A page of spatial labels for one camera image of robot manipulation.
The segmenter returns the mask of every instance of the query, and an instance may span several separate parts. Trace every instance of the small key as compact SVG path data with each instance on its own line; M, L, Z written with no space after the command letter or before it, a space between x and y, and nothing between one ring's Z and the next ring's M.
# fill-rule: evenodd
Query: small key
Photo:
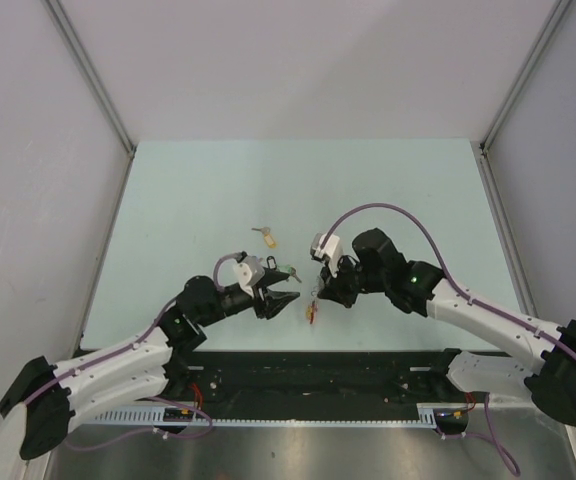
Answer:
M270 227L253 228L252 230L255 232L261 232L264 236L264 242L266 242L266 245L268 245L269 248L275 248L277 246L277 242L275 242L275 239L272 238L272 235L270 234Z
M299 283L301 283L301 278L299 278L297 276L297 269L295 267L290 267L290 270L288 270L288 274L294 278L295 280L297 280Z

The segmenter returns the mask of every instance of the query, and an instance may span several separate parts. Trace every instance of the yellow tag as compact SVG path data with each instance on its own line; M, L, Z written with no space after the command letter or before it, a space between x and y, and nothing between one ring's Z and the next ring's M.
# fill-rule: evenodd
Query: yellow tag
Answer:
M266 242L266 245L268 245L269 248L275 248L277 246L277 242L275 242L275 239L272 238L272 235L269 233L264 235L264 242Z

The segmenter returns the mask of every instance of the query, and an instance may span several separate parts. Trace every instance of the light green table surface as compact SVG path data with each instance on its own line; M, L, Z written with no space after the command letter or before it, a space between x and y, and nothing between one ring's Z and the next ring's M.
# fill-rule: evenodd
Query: light green table surface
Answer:
M81 347L102 348L145 328L194 275L240 250L293 264L302 297L273 320L252 311L206 329L204 350L492 349L441 322L405 315L383 295L346 310L320 302L305 318L321 266L309 256L317 232L367 202L409 209L430 230L461 282L518 309L479 172L467 140L143 142L137 149ZM270 226L270 250L251 227ZM409 259L435 262L404 217L368 210L342 225L345 251L379 227ZM230 265L222 283L231 283Z

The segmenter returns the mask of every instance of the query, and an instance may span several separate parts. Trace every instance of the white cable tray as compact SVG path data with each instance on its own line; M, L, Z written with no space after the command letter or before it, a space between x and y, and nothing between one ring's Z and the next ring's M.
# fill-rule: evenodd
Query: white cable tray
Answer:
M205 426L203 419L164 420L166 410L174 407L152 405L121 407L98 415L87 422L88 425L124 425L124 426ZM244 420L215 419L213 424L219 427L359 427L359 428L436 428L432 408L418 407L419 420L358 420L358 421L312 421L312 420Z

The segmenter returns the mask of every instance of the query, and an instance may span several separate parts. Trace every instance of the white wall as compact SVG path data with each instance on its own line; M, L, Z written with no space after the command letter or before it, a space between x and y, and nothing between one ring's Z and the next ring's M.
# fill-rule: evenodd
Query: white wall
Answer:
M576 319L576 4L491 158L539 313Z
M555 0L64 0L137 140L480 140Z
M38 0L0 0L0 397L75 341L127 157Z

